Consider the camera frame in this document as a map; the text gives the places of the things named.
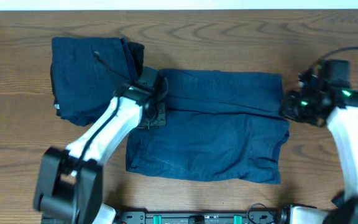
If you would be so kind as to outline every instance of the blue jeans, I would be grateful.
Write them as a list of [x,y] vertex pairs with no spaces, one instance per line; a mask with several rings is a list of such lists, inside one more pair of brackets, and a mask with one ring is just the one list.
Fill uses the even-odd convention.
[[161,70],[167,125],[135,129],[126,169],[148,176],[280,183],[278,157],[289,137],[279,115],[280,75]]

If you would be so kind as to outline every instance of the denim fabric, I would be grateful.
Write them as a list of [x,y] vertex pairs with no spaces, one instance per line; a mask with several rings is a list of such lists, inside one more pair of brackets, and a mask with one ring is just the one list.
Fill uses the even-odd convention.
[[52,54],[52,88],[60,117],[80,126],[95,122],[114,90],[136,80],[137,67],[143,66],[134,61],[126,40],[119,38],[55,37]]
[[[118,38],[53,38],[51,79],[61,118],[80,126],[95,122],[114,90],[138,79],[143,49]],[[130,133],[128,171],[186,180],[280,182],[278,157],[289,135],[278,114],[280,75],[160,72],[168,80],[167,125]]]
[[167,125],[135,129],[126,169],[198,181],[280,183],[278,157],[289,124],[278,113],[280,75],[161,70],[168,79]]

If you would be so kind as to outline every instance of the wood grain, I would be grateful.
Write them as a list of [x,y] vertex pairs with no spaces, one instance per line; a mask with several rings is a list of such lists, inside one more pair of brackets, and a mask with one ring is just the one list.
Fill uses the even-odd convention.
[[[55,116],[50,41],[55,36],[127,37],[145,45],[145,65],[283,75],[284,88],[323,53],[358,45],[358,11],[0,12],[0,223],[39,223],[32,197],[40,158],[88,127]],[[352,61],[358,88],[358,52]],[[332,208],[343,188],[330,133],[292,123],[282,147],[282,184],[190,182],[125,171],[124,141],[104,172],[105,202],[148,210],[243,210],[256,202]]]

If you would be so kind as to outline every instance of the robotic arm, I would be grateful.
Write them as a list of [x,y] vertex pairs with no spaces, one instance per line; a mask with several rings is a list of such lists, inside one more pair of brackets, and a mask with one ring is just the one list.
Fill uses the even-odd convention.
[[285,118],[315,126],[327,124],[344,176],[344,203],[325,212],[305,206],[282,211],[279,223],[358,223],[358,91],[350,89],[349,63],[319,60],[300,74],[300,92],[290,91],[282,105]]
[[[138,82],[116,90],[107,110],[64,151],[51,147],[41,162],[34,208],[72,223],[111,224],[116,211],[102,204],[103,166],[134,128],[165,125],[165,107],[158,102],[163,78],[145,67]],[[75,177],[71,184],[63,175]]]
[[[132,129],[165,125],[165,107],[158,103],[162,83],[158,71],[145,67],[139,82],[117,91],[102,117],[82,137],[63,151],[54,147],[47,150],[40,166],[34,208],[72,223],[112,223],[116,211],[102,204],[103,166]],[[300,84],[299,92],[286,95],[281,113],[297,122],[321,127],[327,124],[341,161],[345,202],[332,212],[290,205],[276,215],[275,223],[358,223],[358,91],[349,84],[349,63],[319,60],[300,74]],[[64,181],[63,175],[74,176],[75,183]]]

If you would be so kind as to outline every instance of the navy blue cloth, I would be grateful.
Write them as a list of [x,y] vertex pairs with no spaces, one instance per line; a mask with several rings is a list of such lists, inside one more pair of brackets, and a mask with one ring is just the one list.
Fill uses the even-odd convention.
[[[118,38],[52,39],[52,89],[62,119],[85,126],[107,108],[114,90],[137,80],[143,45]],[[126,169],[186,180],[280,182],[280,147],[288,123],[278,113],[280,75],[161,70],[167,125],[135,129]]]
[[161,70],[168,80],[167,125],[135,129],[126,169],[148,176],[280,183],[280,147],[289,124],[279,115],[280,75]]
[[61,119],[80,126],[95,122],[114,90],[138,79],[143,49],[119,38],[53,38],[51,79]]

